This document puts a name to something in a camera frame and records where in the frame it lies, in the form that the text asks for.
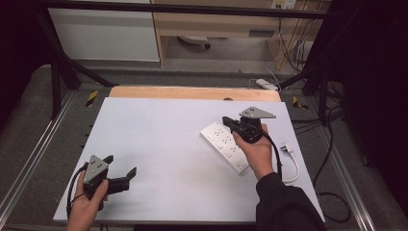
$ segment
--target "white power strip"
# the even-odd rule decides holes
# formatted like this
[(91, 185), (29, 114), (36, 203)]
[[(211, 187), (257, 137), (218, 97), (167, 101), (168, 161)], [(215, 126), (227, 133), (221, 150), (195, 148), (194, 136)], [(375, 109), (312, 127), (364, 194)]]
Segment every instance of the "white power strip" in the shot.
[(232, 134), (223, 125), (214, 122), (201, 130), (201, 135), (239, 175), (249, 167), (245, 154), (235, 144)]
[(277, 90), (278, 89), (275, 85), (266, 81), (265, 79), (259, 79), (255, 83), (259, 85), (261, 88), (266, 89), (266, 90)]

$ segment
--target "hand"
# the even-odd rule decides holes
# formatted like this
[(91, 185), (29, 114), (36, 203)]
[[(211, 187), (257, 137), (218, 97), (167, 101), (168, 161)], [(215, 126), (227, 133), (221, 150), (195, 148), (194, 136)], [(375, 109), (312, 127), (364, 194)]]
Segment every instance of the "hand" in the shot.
[[(268, 132), (267, 125), (264, 123), (262, 129)], [(232, 135), (237, 146), (245, 154), (246, 160), (258, 180), (273, 172), (271, 143), (265, 137), (261, 137), (255, 143), (248, 143), (238, 133), (233, 132)]]
[(107, 200), (108, 197), (105, 195), (108, 190), (108, 181), (104, 180), (96, 190), (92, 199), (89, 200), (84, 194), (84, 177), (85, 171), (83, 170), (79, 175), (75, 197), (72, 206), (72, 211), (69, 216), (68, 225), (66, 231), (87, 231), (90, 229), (93, 221), (96, 218), (96, 213), (98, 212), (99, 203), (102, 199)]

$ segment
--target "black sleeve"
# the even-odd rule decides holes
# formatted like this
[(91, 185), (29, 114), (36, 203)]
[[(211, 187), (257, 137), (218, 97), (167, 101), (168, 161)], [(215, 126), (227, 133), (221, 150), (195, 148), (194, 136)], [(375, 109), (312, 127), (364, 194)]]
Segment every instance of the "black sleeve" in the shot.
[(264, 176), (256, 186), (260, 202), (256, 208), (258, 231), (326, 230), (305, 192), (285, 186), (277, 173)]

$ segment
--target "person's left hand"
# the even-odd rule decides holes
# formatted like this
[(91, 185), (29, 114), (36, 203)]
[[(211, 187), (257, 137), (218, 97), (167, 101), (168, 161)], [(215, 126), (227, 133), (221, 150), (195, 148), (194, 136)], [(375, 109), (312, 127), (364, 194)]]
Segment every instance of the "person's left hand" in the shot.
[(79, 197), (73, 201), (71, 214), (69, 216), (68, 225), (66, 227), (67, 231), (89, 230), (96, 218), (99, 203), (102, 201), (102, 199), (108, 199), (108, 197), (105, 195), (108, 190), (109, 182), (107, 180), (104, 180), (99, 185), (92, 199), (89, 200), (84, 194), (84, 177), (85, 171), (83, 170), (78, 178), (74, 198), (76, 198), (77, 196)]

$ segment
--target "white table surface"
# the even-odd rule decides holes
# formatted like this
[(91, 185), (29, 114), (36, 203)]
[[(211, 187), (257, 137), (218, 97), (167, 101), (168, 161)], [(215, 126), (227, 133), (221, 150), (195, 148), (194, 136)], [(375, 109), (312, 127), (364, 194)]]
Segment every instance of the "white table surface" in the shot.
[[(109, 178), (125, 176), (133, 167), (138, 168), (129, 191), (110, 195), (96, 220), (254, 222), (259, 197), (253, 171), (249, 168), (239, 176), (200, 136), (209, 124), (222, 122), (223, 116), (239, 119), (239, 112), (250, 106), (276, 114), (276, 118), (262, 122), (278, 148), (284, 142), (292, 145), (300, 176), (291, 185), (306, 192), (324, 220), (285, 103), (137, 98), (105, 98), (75, 168), (91, 155), (100, 159), (114, 155)], [(280, 156), (283, 178), (292, 178), (293, 161), (285, 154)], [(56, 221), (66, 221), (67, 189), (54, 216)]]

